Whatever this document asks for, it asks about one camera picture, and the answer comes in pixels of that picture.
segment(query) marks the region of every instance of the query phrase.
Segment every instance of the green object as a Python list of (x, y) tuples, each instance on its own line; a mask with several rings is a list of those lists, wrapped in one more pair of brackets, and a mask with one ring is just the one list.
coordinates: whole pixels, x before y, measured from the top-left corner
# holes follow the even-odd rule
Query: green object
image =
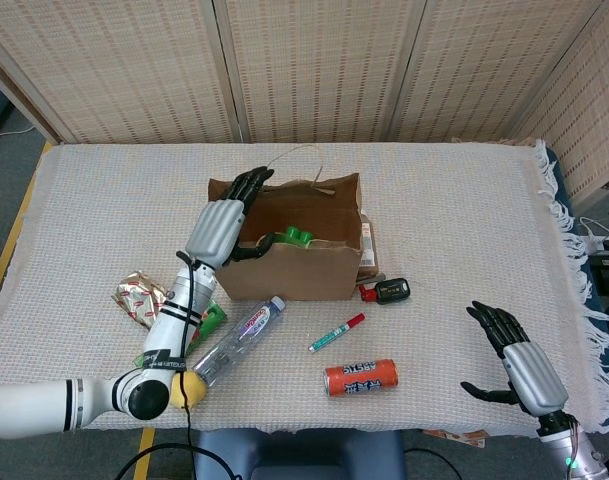
[(308, 248), (311, 240), (313, 240), (313, 234), (311, 232), (300, 232), (297, 227), (292, 225), (286, 229), (286, 233), (278, 233), (275, 235), (275, 241), (277, 243), (288, 243), (303, 248)]
[[(206, 309), (206, 317), (202, 320), (200, 334), (194, 336), (191, 343), (186, 347), (186, 356), (188, 357), (206, 337), (208, 337), (217, 327), (226, 321), (226, 312), (222, 310), (217, 303), (211, 301), (211, 305)], [(133, 363), (136, 367), (141, 367), (144, 360), (144, 354), (139, 355)]]

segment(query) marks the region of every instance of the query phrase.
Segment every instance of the yellow ball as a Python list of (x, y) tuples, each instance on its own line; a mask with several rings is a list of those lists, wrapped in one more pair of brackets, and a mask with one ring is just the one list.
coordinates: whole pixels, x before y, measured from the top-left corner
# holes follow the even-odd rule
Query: yellow ball
[[(195, 372), (184, 372), (184, 392), (186, 392), (189, 408), (199, 403), (204, 398), (204, 395), (206, 395), (207, 390), (206, 383)], [(184, 408), (184, 395), (182, 395), (182, 389), (180, 388), (179, 373), (173, 376), (171, 405), (177, 408)]]

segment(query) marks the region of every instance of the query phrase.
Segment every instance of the snack wrapper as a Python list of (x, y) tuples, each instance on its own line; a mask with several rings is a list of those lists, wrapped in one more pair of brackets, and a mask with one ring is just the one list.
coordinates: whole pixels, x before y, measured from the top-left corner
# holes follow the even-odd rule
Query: snack wrapper
[(477, 448), (484, 448), (486, 446), (486, 439), (490, 436), (486, 430), (476, 430), (475, 432), (462, 434), (451, 433), (446, 430), (422, 430), (422, 433), (432, 437), (440, 437), (455, 442), (465, 443), (466, 445)]
[(120, 280), (113, 300), (137, 323), (150, 330), (166, 300), (167, 290), (151, 277), (135, 271)]

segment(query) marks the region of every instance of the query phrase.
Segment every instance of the soda can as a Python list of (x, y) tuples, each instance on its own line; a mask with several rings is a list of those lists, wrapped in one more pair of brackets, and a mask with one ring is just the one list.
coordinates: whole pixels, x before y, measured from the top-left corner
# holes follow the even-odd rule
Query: soda can
[(324, 371), (324, 388), (330, 397), (395, 386), (397, 370), (390, 359), (341, 365)]

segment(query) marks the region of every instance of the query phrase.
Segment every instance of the brown cardboard box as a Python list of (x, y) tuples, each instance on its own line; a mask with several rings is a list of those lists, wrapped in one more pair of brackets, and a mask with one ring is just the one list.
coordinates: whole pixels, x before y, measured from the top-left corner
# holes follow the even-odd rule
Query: brown cardboard box
[[(212, 180), (209, 200), (230, 182)], [(240, 246), (254, 246), (269, 232), (294, 225), (313, 233), (308, 248), (276, 243), (262, 258), (231, 262), (216, 274), (234, 300), (346, 300), (355, 288), (362, 257), (359, 175), (312, 183), (264, 187), (244, 222)]]

